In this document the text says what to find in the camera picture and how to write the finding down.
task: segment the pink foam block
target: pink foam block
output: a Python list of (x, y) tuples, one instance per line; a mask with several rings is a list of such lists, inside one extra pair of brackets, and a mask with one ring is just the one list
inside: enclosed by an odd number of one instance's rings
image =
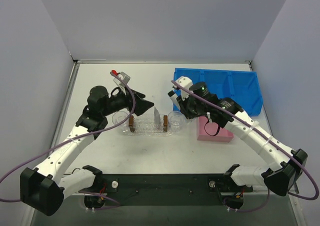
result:
[(218, 125), (216, 123), (207, 123), (208, 119), (205, 116), (196, 119), (196, 139), (202, 141), (230, 142), (234, 138), (234, 134), (228, 130), (221, 128), (217, 136), (210, 136), (206, 131), (214, 135), (217, 132)]

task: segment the gray wall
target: gray wall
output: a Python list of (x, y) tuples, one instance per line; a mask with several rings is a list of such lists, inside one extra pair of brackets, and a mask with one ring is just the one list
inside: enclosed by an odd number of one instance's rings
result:
[[(72, 66), (41, 0), (0, 0), (1, 176), (50, 147)], [(19, 172), (0, 185), (1, 198), (19, 198)], [(20, 225), (24, 209), (0, 202), (0, 225)]]
[(285, 0), (42, 0), (74, 59), (243, 63)]
[[(287, 0), (253, 60), (273, 134), (309, 155), (320, 185), (320, 0)], [(302, 195), (313, 196), (307, 177)], [(319, 225), (320, 199), (302, 200), (309, 225)]]

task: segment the clear plastic cup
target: clear plastic cup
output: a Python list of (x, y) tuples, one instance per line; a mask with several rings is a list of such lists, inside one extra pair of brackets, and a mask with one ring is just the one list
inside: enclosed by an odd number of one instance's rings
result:
[(168, 122), (172, 132), (180, 131), (186, 124), (186, 117), (179, 111), (172, 111), (168, 115)]
[[(112, 123), (114, 125), (116, 125), (116, 124), (120, 123), (121, 121), (123, 121), (128, 115), (129, 114), (125, 111), (118, 111), (113, 114)], [(118, 127), (121, 128), (121, 130), (123, 132), (126, 132), (129, 127), (129, 119), (127, 119), (123, 124), (119, 125)]]

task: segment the blue plastic container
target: blue plastic container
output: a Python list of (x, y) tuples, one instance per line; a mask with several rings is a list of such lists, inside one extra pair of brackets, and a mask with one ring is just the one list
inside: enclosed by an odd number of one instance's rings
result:
[(260, 114), (263, 98), (256, 72), (176, 68), (174, 80), (188, 77), (195, 84), (205, 82), (209, 91), (219, 99), (229, 97), (236, 101), (250, 116)]

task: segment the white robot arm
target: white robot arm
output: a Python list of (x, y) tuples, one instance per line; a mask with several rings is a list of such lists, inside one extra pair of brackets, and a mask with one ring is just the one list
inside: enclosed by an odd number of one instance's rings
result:
[(64, 199), (73, 193), (91, 187), (97, 177), (102, 175), (99, 169), (87, 165), (76, 173), (63, 177), (71, 163), (97, 139), (107, 126), (106, 116), (122, 109), (131, 111), (133, 108), (133, 112), (139, 116), (154, 106), (152, 102), (143, 99), (144, 94), (133, 90), (130, 93), (125, 88), (130, 80), (127, 74), (117, 73), (114, 70), (112, 72), (117, 75), (114, 82), (118, 87), (110, 95), (103, 86), (95, 86), (90, 90), (87, 106), (65, 139), (68, 143), (55, 150), (34, 169), (25, 168), (23, 170), (20, 175), (22, 202), (47, 216), (54, 214)]
[[(206, 116), (210, 122), (215, 122), (219, 127), (229, 130), (252, 148), (265, 162), (266, 166), (248, 167), (233, 165), (228, 171), (228, 175), (238, 186), (267, 186), (271, 191), (280, 196), (285, 196), (301, 175), (302, 171), (287, 155), (272, 145), (275, 143), (282, 150), (295, 158), (299, 163), (305, 165), (308, 155), (302, 150), (297, 151), (279, 142), (259, 126), (258, 121), (249, 117), (247, 112), (231, 98), (219, 99), (216, 94), (210, 93), (205, 82), (192, 84), (187, 77), (180, 77), (175, 81), (177, 86), (185, 87), (196, 96), (199, 96), (210, 103), (232, 113), (239, 119), (248, 122), (250, 127), (242, 122), (221, 112), (195, 97), (184, 95), (177, 96), (173, 91), (168, 95), (172, 102), (180, 109), (187, 119)], [(256, 128), (263, 133), (267, 140), (260, 136)]]

